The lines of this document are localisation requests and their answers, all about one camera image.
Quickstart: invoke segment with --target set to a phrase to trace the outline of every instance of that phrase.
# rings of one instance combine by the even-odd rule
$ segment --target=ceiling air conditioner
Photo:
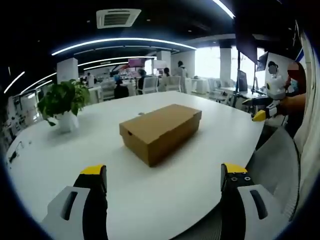
[[[96,27],[98,29],[131,27],[140,9],[107,9],[96,12]]]

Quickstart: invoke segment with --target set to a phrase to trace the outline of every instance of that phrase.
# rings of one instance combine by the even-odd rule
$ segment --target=white table
[[[194,79],[191,78],[192,82],[192,91],[197,93],[197,94],[207,94],[208,92],[208,80],[199,78],[199,79]]]
[[[124,146],[119,123],[170,104],[202,110],[199,130],[150,168]],[[24,143],[8,172],[24,206],[40,222],[48,203],[84,168],[105,164],[110,240],[168,240],[190,228],[220,201],[221,164],[245,167],[264,125],[246,112],[175,91],[86,106],[78,119],[74,133],[60,135],[45,121],[22,131],[7,152],[10,156],[19,141]]]
[[[219,89],[225,91],[227,94],[229,94],[229,93],[233,94],[236,91],[235,87],[221,87]],[[247,92],[242,91],[242,92],[238,92],[238,93],[240,94],[241,97],[243,97],[245,99],[253,99],[253,98],[256,98],[256,97],[260,96],[260,94],[257,93],[257,92],[254,92],[252,94],[251,89],[249,89],[249,88],[248,88]]]

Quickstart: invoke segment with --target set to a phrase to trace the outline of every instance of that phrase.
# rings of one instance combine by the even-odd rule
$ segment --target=white flower pot
[[[65,111],[64,114],[58,114],[56,116],[58,120],[59,128],[62,133],[68,133],[79,128],[78,117],[71,111]]]

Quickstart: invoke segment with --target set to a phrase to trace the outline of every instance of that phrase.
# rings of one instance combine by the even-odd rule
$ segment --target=white pillar
[[[56,79],[58,84],[64,81],[69,81],[71,79],[75,79],[78,81],[78,78],[79,72],[77,59],[73,57],[57,63]]]
[[[156,53],[156,59],[166,62],[166,67],[171,70],[171,52],[170,51],[159,51]]]
[[[231,48],[220,48],[220,80],[231,82]]]
[[[16,117],[16,107],[14,104],[14,98],[12,96],[10,96],[8,98],[8,103],[6,106],[6,113],[7,113],[9,121],[11,121],[12,117],[14,117],[14,118]]]

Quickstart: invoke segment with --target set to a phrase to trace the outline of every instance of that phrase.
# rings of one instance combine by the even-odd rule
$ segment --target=computer screen
[[[247,92],[248,91],[247,74],[244,71],[238,70],[237,78],[238,78],[238,81],[236,82],[236,88],[238,88],[238,92]]]
[[[129,59],[130,68],[142,68],[145,66],[145,61],[142,58],[132,58]]]
[[[244,25],[241,20],[237,18],[234,20],[236,49],[257,64],[258,53],[256,39],[249,31],[248,26]]]
[[[266,52],[266,53],[263,54],[261,57],[259,57],[259,59],[258,59],[258,66],[257,66],[257,68],[256,68],[256,71],[257,71],[257,72],[266,70],[268,55],[269,55],[269,53]]]

